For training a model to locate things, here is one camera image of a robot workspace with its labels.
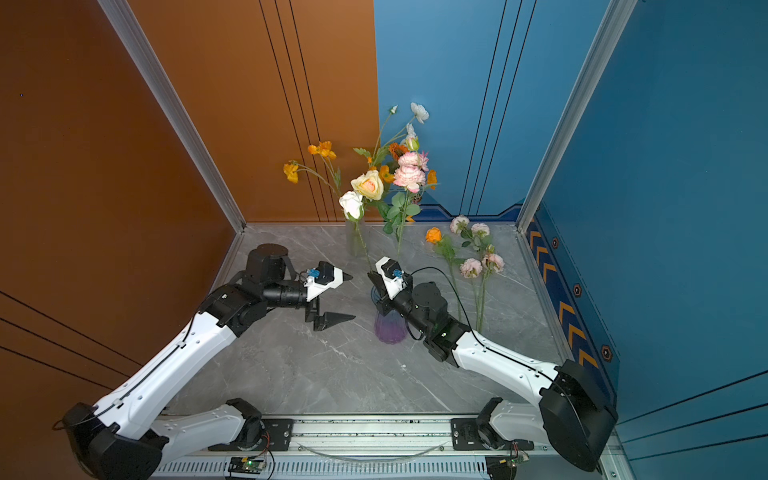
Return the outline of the purple glass vase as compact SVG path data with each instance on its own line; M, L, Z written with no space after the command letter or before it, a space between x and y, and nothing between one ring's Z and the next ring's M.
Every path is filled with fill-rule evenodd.
M378 290L371 289L371 300L376 308L376 318L374 321L374 332L376 337L385 344L398 344L408 335L406 322L401 314L395 309L384 310L382 298Z

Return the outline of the clear ribbed glass vase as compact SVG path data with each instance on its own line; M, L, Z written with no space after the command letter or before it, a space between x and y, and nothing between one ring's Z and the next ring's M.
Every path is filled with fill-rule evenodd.
M364 258L366 255L366 241L364 234L364 220L345 220L346 245L348 254L356 258Z

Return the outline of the white rose bud stem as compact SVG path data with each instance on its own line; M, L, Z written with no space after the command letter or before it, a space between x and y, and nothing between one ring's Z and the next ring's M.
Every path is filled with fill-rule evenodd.
M365 215L364 206L362 205L360 197L353 190L350 190L344 193L339 199L339 204L343 210L345 219L349 218L355 221L360 219L364 220L364 215ZM364 259L367 265L367 270L368 271L374 270L373 264L371 262L370 254L368 252L367 243L366 243L366 255Z

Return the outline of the cream white rose stem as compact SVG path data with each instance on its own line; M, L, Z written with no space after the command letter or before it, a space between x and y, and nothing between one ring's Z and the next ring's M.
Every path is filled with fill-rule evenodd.
M363 206L381 201L385 193L385 183L376 169L354 178L350 182L352 190L360 197Z

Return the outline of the bright pink rose stem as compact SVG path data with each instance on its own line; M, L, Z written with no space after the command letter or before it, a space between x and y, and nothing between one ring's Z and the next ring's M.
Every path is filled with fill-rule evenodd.
M410 151L399 157L393 174L394 193L388 198L384 210L385 232L395 236L397 254L400 254L406 224L413 222L422 211L421 200L430 186L428 157L418 151Z

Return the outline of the orange gerbera flower stem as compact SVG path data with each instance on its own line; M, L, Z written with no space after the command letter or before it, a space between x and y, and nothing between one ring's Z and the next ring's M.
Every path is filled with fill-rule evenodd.
M407 146L395 142L388 145L387 151L394 162L398 162L403 155L410 152Z

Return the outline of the white ranunculus flower stem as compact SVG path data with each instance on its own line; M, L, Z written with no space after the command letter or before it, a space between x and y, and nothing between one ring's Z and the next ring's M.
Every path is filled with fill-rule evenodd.
M380 151L389 150L391 145L404 145L416 142L416 124L424 125L430 119L430 113L422 104L411 102L409 104L410 116L402 121L402 125L396 131L389 131L389 124L398 115L400 107L398 104L391 105L385 113L383 121L379 127L378 135L374 143L375 154Z

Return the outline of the single orange ranunculus stem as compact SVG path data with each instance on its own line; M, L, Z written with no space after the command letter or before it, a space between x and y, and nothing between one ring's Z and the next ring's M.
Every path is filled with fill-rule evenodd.
M444 235L440 228L432 227L425 235L425 240L433 247L436 254L441 256L447 263L450 285L455 289L454 294L458 304L461 304L461 298L458 294L457 280L455 276L455 266L457 265L457 253L450 236Z

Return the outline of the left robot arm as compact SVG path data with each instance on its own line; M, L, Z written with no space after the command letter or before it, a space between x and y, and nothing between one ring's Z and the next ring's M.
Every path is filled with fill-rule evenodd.
M95 479L148 479L159 466L216 445L267 448L262 414L242 398L170 420L160 415L210 360L276 309L304 309L316 331L351 320L322 313L320 296L352 278L327 261L298 272L286 247L259 245L156 356L95 404L73 406L55 429L66 432L76 461Z

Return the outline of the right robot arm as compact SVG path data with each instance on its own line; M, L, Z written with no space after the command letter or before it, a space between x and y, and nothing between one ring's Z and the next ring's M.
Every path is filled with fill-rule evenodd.
M618 420L609 396L582 365L533 359L500 346L459 321L433 282L414 284L397 262L367 274L377 309L396 312L418 331L430 355L482 375L525 400L515 406L490 400L476 417L481 441L501 449L516 440L544 443L573 466L593 472Z

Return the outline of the pink rose flower stem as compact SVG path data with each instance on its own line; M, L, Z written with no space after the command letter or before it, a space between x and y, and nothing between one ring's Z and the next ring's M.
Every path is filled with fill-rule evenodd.
M490 226L485 223L471 222L464 215L455 217L450 223L450 231L462 239L462 247L471 249L473 257L459 263L461 276L470 280L475 298L475 329L481 332L485 318L486 292L489 279L503 272L505 261L493 244Z

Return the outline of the green circuit board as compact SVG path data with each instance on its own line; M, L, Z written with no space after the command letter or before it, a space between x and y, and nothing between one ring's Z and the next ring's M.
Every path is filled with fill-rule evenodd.
M256 457L231 457L227 467L229 476L260 476L268 472L268 462Z

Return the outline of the aluminium corner post left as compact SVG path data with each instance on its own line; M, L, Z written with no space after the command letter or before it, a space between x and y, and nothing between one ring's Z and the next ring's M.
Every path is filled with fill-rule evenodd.
M229 224L242 233L245 217L130 4L124 0L99 0L98 4Z

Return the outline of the aluminium corner post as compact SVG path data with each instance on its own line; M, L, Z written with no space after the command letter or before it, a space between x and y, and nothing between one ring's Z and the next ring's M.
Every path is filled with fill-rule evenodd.
M520 235L533 221L636 5L636 0L609 2L520 210Z
M242 233L245 217L130 4L124 0L99 0L98 4L229 224Z

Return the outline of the aluminium corner post right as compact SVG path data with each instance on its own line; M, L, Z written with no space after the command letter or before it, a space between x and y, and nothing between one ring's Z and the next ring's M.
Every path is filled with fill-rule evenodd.
M636 5L636 0L609 2L520 210L520 235L533 221Z

